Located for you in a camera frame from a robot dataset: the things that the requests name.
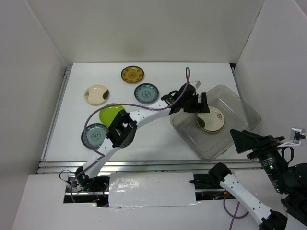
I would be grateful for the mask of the large cream plate dark patch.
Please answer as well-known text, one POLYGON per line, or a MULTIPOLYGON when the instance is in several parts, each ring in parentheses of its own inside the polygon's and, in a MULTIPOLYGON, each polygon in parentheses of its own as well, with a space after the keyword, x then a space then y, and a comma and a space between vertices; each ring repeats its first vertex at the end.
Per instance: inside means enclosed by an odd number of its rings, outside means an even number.
POLYGON ((209 113, 198 113, 196 116, 198 126, 209 133, 216 133, 225 124, 224 114, 215 107, 209 106, 209 113))

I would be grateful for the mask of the large blue patterned plate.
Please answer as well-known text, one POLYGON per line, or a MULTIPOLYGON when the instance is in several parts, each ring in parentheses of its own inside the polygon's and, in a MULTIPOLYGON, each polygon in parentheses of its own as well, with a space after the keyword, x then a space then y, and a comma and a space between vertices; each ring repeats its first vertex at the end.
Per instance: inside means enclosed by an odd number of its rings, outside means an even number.
POLYGON ((134 90, 134 97, 143 104, 152 104, 158 99, 158 96, 158 88, 150 83, 140 84, 134 90))

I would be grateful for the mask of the lime green plate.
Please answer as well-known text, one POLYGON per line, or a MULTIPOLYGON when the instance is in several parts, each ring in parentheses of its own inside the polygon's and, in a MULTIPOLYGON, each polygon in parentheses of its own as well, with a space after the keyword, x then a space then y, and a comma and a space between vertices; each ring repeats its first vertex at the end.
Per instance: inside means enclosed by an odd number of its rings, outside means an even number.
POLYGON ((105 108, 99 112, 99 119, 105 126, 110 126, 117 113, 124 110, 122 105, 115 105, 114 103, 109 103, 110 107, 105 108))

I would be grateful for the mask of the small blue patterned plate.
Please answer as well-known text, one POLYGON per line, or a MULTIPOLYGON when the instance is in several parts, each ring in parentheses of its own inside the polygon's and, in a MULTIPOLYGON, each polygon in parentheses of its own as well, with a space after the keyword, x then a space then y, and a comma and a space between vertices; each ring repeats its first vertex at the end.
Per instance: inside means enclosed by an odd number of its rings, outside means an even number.
POLYGON ((81 134, 81 142, 87 147, 91 148, 90 144, 98 149, 104 142, 108 133, 107 126, 100 123, 93 123, 86 127, 86 135, 84 131, 81 134))

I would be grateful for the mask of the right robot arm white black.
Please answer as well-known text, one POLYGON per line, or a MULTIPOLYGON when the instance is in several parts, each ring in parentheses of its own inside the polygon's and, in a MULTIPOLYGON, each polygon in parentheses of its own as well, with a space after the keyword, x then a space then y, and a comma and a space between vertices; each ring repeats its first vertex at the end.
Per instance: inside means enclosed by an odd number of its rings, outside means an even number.
POLYGON ((258 159, 275 191, 286 194, 281 199, 286 215, 274 211, 259 201, 223 163, 209 170, 209 183, 227 190, 252 215, 261 230, 305 230, 307 228, 307 165, 289 166, 285 150, 294 158, 294 147, 307 137, 303 130, 293 128, 289 142, 283 136, 261 136, 248 131, 230 130, 237 153, 248 150, 247 158, 258 159))

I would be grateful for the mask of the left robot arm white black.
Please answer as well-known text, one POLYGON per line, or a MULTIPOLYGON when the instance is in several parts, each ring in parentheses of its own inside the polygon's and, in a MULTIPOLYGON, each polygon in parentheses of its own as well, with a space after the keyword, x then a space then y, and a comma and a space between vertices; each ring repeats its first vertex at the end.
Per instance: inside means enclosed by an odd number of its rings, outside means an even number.
POLYGON ((82 142, 95 154, 75 172, 77 185, 90 191, 96 178, 107 161, 120 149, 129 146, 136 131, 142 126, 183 110, 187 113, 208 113, 207 94, 198 94, 199 82, 188 82, 178 91, 172 91, 148 106, 138 106, 138 110, 120 110, 109 126, 102 124, 85 125, 81 134, 82 142))

